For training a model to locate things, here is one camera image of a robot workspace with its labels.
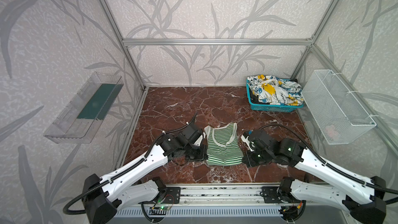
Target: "marble floor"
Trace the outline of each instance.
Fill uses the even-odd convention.
[[[293,128],[306,141],[308,137],[295,111],[265,112],[250,109],[245,87],[153,87],[148,91],[144,106],[127,152],[125,163],[144,153],[162,130],[179,128],[189,121],[195,112],[199,127],[222,127],[230,122],[238,124],[238,137],[244,130],[253,130],[269,123],[279,123]],[[281,140],[297,139],[281,127],[268,127],[268,133]],[[248,148],[239,138],[243,151]],[[184,158],[175,160],[184,163]],[[251,183],[279,182],[284,176],[303,180],[304,172],[284,168],[271,163],[266,166],[247,168],[237,166],[207,166],[206,162],[192,162],[184,166],[169,162],[142,178],[146,182],[161,177],[166,184],[172,183]]]

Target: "patterned cloth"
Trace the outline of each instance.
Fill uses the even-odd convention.
[[[208,165],[231,166],[242,163],[243,152],[238,146],[237,124],[224,127],[205,127]]]
[[[262,103],[300,106],[304,101],[300,84],[287,79],[272,75],[249,76],[248,85]]]

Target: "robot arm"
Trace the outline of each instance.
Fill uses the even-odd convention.
[[[87,214],[91,224],[102,224],[108,222],[124,207],[144,201],[160,202],[165,199],[167,187],[159,178],[138,185],[133,184],[174,158],[185,156],[186,161],[207,159],[206,146],[201,144],[205,133],[195,126],[194,118],[183,128],[164,132],[146,153],[125,166],[101,178],[96,174],[88,177],[84,182],[83,193],[72,199],[63,212]],[[398,191],[385,189],[386,183],[380,177],[363,177],[324,159],[299,135],[293,133],[302,143],[290,138],[278,142],[261,129],[245,132],[242,140],[248,144],[250,150],[246,151],[242,162],[247,167],[271,162],[287,165],[315,175],[330,184],[317,185],[285,177],[277,191],[282,202],[291,199],[321,202],[350,212],[352,217],[362,223],[382,224],[386,215],[386,202],[396,202],[395,199],[383,201],[384,192],[398,194]],[[69,210],[69,207],[80,199],[84,210]]]
[[[108,222],[118,210],[144,201],[162,201],[167,187],[160,178],[133,185],[140,178],[157,167],[177,157],[185,156],[186,161],[207,159],[206,145],[201,144],[205,133],[194,124],[195,117],[183,128],[164,132],[150,146],[147,152],[125,166],[103,175],[86,178],[83,193],[72,199],[63,209],[65,214],[87,214],[91,224]],[[78,200],[84,210],[69,210]]]
[[[291,177],[282,180],[278,190],[283,200],[297,199],[322,202],[346,212],[362,223],[383,223],[386,215],[386,183],[380,177],[364,177],[342,168],[312,151],[303,143],[285,138],[276,141],[263,130],[245,132],[242,140],[249,144],[243,162],[248,167],[270,162],[308,172],[330,186],[301,182]]]

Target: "black cable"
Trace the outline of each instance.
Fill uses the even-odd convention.
[[[155,213],[155,211],[153,210],[153,208],[156,206],[156,203],[153,205],[153,207],[150,209],[152,215],[166,215],[166,214],[157,214]]]
[[[83,210],[70,210],[69,208],[70,208],[74,203],[76,203],[78,200],[80,200],[80,199],[82,199],[83,197],[85,197],[85,196],[91,194],[92,192],[96,191],[97,189],[102,188],[103,186],[107,185],[108,183],[113,182],[115,179],[118,179],[119,177],[121,177],[121,176],[125,175],[126,173],[132,171],[132,170],[133,170],[134,168],[136,168],[138,165],[142,164],[142,162],[144,162],[144,161],[146,160],[146,158],[149,156],[149,154],[150,154],[152,148],[155,146],[156,142],[157,142],[163,135],[168,134],[168,133],[171,133],[171,132],[180,131],[180,130],[184,129],[185,127],[187,127],[190,123],[192,123],[192,122],[195,123],[195,117],[196,117],[196,115],[197,115],[197,112],[196,112],[195,115],[192,117],[191,121],[190,121],[188,124],[186,124],[185,126],[180,127],[180,128],[178,128],[178,129],[175,129],[175,130],[168,131],[168,132],[163,132],[159,137],[157,137],[157,138],[152,142],[152,144],[149,146],[149,148],[148,148],[146,154],[144,155],[145,159],[144,159],[144,158],[141,158],[138,162],[136,162],[136,163],[133,164],[132,166],[128,167],[128,168],[125,169],[124,171],[122,171],[122,172],[120,172],[120,173],[114,175],[113,177],[111,177],[111,180],[106,180],[106,181],[104,181],[104,182],[98,184],[97,186],[90,188],[90,189],[87,190],[86,192],[84,192],[84,193],[78,195],[77,197],[73,198],[72,200],[70,200],[70,201],[65,205],[65,207],[63,208],[63,210],[62,210],[63,213],[64,213],[64,214],[68,214],[68,215],[85,214],[85,213],[86,213],[86,210],[84,210],[84,209],[83,209]]]
[[[141,210],[142,210],[142,213],[144,214],[145,218],[146,218],[148,221],[150,221],[151,223],[159,223],[159,222],[161,222],[161,221],[164,219],[164,217],[153,217],[153,218],[151,219],[151,218],[148,216],[147,212],[145,211],[144,203],[143,203],[143,202],[141,202]]]
[[[291,213],[294,213],[296,210],[294,210],[294,211],[287,211],[287,210],[292,209],[293,207],[295,207],[295,200],[294,200],[294,199],[292,199],[292,206],[290,206],[288,209],[284,209],[284,210],[283,210],[283,213],[284,213],[284,214],[291,214]]]
[[[128,169],[126,169],[126,170],[131,171],[132,169],[134,169],[135,167],[137,167],[138,165],[140,165],[143,161],[144,161],[144,159],[142,158],[141,160],[139,160],[138,162],[136,162],[135,164],[133,164],[132,166],[130,166],[130,167],[129,167]],[[111,177],[111,180],[113,181],[114,179],[117,179],[117,178],[119,178],[119,177],[121,177],[121,176],[115,175],[115,176]],[[85,213],[86,213],[86,210],[84,210],[84,209],[83,209],[83,210],[70,210],[69,208],[70,208],[75,202],[77,202],[78,200],[80,200],[80,199],[82,199],[83,197],[85,197],[85,196],[91,194],[92,192],[96,191],[97,189],[102,188],[103,186],[107,185],[108,183],[110,183],[110,181],[109,181],[109,180],[106,180],[106,181],[104,181],[104,182],[98,184],[97,186],[92,187],[91,189],[87,190],[86,192],[84,192],[84,193],[78,195],[77,197],[73,198],[70,202],[68,202],[68,203],[65,205],[65,207],[64,207],[63,210],[62,210],[63,213],[64,213],[64,214],[68,214],[68,215],[85,214]]]
[[[306,173],[305,176],[304,176],[304,182],[306,182],[306,183],[310,182],[310,179],[308,177],[308,173]],[[286,220],[287,222],[295,222],[296,220],[298,220],[298,218],[300,218],[302,216],[302,214],[304,213],[305,205],[306,205],[307,201],[306,200],[302,200],[301,202],[302,202],[302,206],[300,207],[301,211],[298,213],[297,217],[292,219],[292,220]]]
[[[371,184],[371,183],[367,183],[367,182],[365,182],[364,180],[361,180],[361,179],[359,179],[359,178],[353,177],[353,176],[347,174],[346,172],[343,172],[343,171],[339,170],[338,168],[334,167],[333,165],[327,163],[320,155],[318,155],[318,154],[312,149],[312,147],[311,147],[300,135],[298,135],[298,134],[297,134],[295,131],[293,131],[293,129],[291,129],[290,127],[284,126],[284,125],[282,125],[282,124],[267,124],[267,125],[261,127],[260,130],[261,130],[262,128],[271,127],[271,126],[284,127],[284,128],[286,128],[287,130],[289,130],[289,131],[290,131],[291,133],[293,133],[296,137],[298,137],[298,138],[300,139],[300,141],[303,142],[303,144],[312,152],[312,154],[314,154],[314,156],[315,156],[316,158],[318,158],[319,161],[321,161],[326,167],[328,167],[328,168],[334,170],[335,172],[337,172],[337,173],[343,175],[344,177],[346,177],[346,178],[348,178],[348,179],[350,179],[350,180],[352,180],[352,181],[354,181],[354,182],[360,183],[360,184],[362,184],[363,186],[370,187],[370,188],[373,188],[373,189],[378,190],[378,191],[381,191],[381,192],[386,192],[386,193],[391,193],[391,194],[398,195],[398,190],[383,188],[383,187],[380,187],[380,186],[378,186],[378,185],[374,185],[374,184]],[[395,198],[390,199],[390,200],[386,200],[385,202],[386,202],[387,205],[388,205],[388,204],[395,203],[395,202],[398,202],[398,197],[395,197]]]

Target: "transparent plastic tray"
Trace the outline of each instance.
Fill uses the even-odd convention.
[[[55,143],[89,144],[123,85],[119,75],[94,72],[44,136]]]

